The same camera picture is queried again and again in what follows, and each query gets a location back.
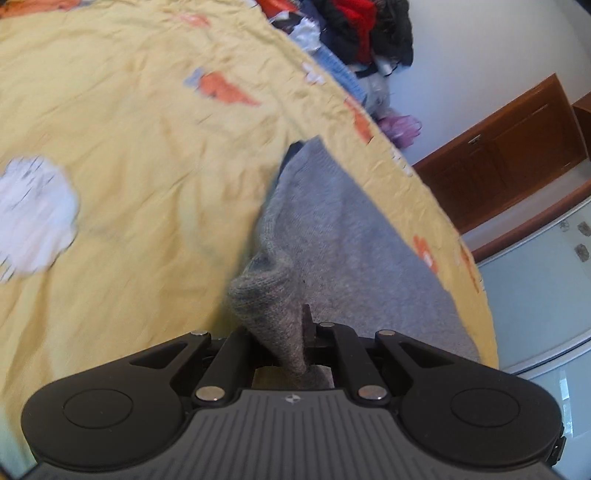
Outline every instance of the yellow blanket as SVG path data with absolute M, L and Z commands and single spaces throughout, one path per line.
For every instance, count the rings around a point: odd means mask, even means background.
M 0 20 L 0 173 L 43 155 L 80 200 L 77 237 L 53 266 L 0 284 L 0 461 L 15 473 L 32 464 L 20 411 L 44 384 L 189 330 L 228 334 L 226 286 L 281 158 L 316 135 L 497 366 L 454 227 L 376 125 L 327 74 L 309 84 L 303 62 L 242 0 L 97 0 Z M 196 69 L 198 89 L 185 83 Z

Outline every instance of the ribbed rubber surface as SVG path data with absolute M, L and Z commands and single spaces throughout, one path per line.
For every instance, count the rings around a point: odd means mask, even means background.
M 542 464 L 513 472 L 446 465 L 411 443 L 381 408 L 341 390 L 245 390 L 229 407 L 198 412 L 166 452 L 117 472 L 68 472 L 42 464 L 27 480 L 556 480 Z

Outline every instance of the blue knit fabric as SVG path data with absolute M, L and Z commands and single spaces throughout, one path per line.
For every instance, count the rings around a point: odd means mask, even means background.
M 321 45 L 312 54 L 312 58 L 315 59 L 318 65 L 330 73 L 341 87 L 349 92 L 361 105 L 365 103 L 365 91 L 357 81 L 355 74 L 326 46 Z

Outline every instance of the white wall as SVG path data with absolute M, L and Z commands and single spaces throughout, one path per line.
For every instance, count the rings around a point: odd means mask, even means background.
M 571 103 L 591 91 L 591 59 L 554 0 L 410 5 L 415 60 L 390 76 L 392 107 L 423 122 L 410 163 L 554 72 Z
M 554 0 L 591 58 L 591 15 L 576 0 Z

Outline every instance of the logo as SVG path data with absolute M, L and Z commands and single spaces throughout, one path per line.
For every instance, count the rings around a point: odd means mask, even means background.
M 298 403 L 301 400 L 301 397 L 299 395 L 296 395 L 295 393 L 290 393 L 289 395 L 287 395 L 285 397 L 285 401 L 287 403 L 291 403 L 292 405 L 295 405 L 296 403 Z

